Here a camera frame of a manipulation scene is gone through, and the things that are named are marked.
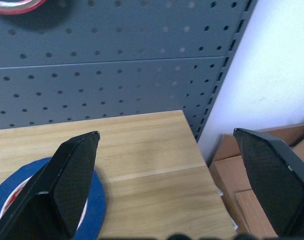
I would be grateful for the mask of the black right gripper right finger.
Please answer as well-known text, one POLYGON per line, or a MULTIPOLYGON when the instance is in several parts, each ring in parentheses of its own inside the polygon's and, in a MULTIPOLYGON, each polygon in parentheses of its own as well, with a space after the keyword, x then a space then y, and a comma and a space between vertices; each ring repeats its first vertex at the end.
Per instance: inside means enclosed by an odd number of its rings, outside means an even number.
POLYGON ((252 190, 276 234, 304 238, 304 162, 273 135, 244 128, 233 135, 252 190))

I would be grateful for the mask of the brown cardboard box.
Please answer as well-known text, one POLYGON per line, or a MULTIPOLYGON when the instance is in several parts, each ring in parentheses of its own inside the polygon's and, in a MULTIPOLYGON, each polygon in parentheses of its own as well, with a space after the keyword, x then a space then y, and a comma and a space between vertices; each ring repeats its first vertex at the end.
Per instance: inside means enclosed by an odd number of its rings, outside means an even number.
MULTIPOLYGON (((284 140, 304 161, 304 124, 270 128, 264 132, 284 140)), ((232 135, 222 137, 209 170, 222 192, 221 198, 235 222, 236 232, 260 239, 276 237, 251 188, 237 141, 232 135)))

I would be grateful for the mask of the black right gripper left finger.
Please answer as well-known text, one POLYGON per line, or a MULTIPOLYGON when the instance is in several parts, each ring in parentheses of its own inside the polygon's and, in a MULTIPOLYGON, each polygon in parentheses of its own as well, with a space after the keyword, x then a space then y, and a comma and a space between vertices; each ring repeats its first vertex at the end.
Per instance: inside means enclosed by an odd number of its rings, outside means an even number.
POLYGON ((71 240, 88 198, 99 132, 62 143, 0 219, 0 240, 71 240))

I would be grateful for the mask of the blue tape roll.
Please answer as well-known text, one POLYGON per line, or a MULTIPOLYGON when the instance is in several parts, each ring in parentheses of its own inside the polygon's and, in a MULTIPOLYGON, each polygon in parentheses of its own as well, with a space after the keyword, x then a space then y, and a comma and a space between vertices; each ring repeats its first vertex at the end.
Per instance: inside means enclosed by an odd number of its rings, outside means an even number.
MULTIPOLYGON (((23 186, 23 183, 27 182, 49 160, 50 158, 47 157, 24 165, 0 184, 0 217, 4 211, 5 203, 9 201, 14 191, 23 186)), ((94 171, 87 206, 83 210, 84 217, 79 223, 73 240, 96 240, 104 222, 105 211, 105 191, 94 171)))

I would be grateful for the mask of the grey pegboard panel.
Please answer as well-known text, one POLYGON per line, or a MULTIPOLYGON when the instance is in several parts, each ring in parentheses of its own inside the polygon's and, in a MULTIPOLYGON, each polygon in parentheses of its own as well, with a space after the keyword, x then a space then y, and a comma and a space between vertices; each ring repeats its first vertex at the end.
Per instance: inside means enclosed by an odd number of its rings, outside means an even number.
POLYGON ((182 110, 199 139, 258 0, 46 0, 0 15, 0 129, 182 110))

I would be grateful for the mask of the red tape roll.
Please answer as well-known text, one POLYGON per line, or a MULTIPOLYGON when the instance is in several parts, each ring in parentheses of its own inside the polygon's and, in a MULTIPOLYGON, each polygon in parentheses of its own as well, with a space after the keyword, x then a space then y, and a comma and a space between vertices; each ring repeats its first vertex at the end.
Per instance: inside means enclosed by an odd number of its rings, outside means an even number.
POLYGON ((0 15, 19 15, 28 13, 42 4, 46 0, 0 0, 0 15))

